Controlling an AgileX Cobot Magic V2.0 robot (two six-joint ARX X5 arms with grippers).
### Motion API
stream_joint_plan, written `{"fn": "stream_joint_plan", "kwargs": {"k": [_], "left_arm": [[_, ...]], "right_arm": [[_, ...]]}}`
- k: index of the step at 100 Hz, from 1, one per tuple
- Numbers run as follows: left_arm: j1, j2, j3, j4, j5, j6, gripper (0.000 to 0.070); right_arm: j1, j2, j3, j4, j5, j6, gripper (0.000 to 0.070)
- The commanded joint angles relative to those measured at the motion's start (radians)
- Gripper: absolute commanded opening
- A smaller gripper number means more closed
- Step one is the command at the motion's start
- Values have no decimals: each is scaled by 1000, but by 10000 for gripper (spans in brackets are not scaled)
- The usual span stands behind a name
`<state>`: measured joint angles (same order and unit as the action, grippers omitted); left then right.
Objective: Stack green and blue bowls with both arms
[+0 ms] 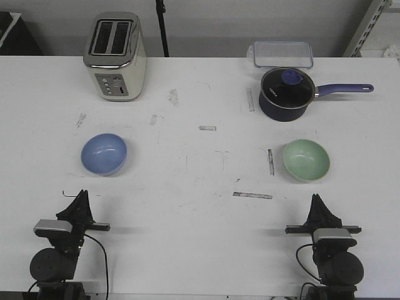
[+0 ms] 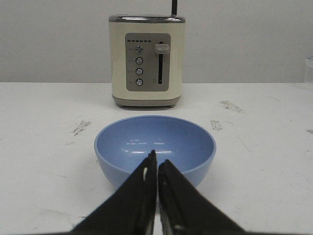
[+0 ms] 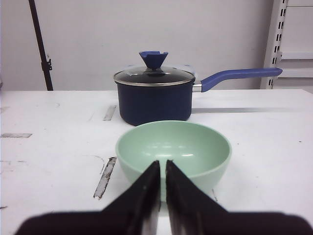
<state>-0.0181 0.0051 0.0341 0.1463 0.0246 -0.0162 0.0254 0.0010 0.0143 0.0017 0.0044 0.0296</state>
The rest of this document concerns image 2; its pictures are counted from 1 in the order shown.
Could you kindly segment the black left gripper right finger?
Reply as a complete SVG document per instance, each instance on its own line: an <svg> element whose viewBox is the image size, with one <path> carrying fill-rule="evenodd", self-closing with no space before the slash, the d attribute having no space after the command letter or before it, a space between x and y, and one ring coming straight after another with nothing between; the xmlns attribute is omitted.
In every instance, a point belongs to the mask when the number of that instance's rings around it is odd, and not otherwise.
<svg viewBox="0 0 313 235"><path fill-rule="evenodd" d="M205 199L169 160L158 168L158 196L164 235L246 233Z"/></svg>

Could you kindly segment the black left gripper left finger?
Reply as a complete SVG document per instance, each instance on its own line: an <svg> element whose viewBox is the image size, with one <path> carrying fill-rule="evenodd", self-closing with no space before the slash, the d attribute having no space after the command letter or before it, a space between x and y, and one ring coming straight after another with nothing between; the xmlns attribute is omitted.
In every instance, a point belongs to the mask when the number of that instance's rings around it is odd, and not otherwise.
<svg viewBox="0 0 313 235"><path fill-rule="evenodd" d="M152 235L157 203L157 158L148 154L118 190L70 235Z"/></svg>

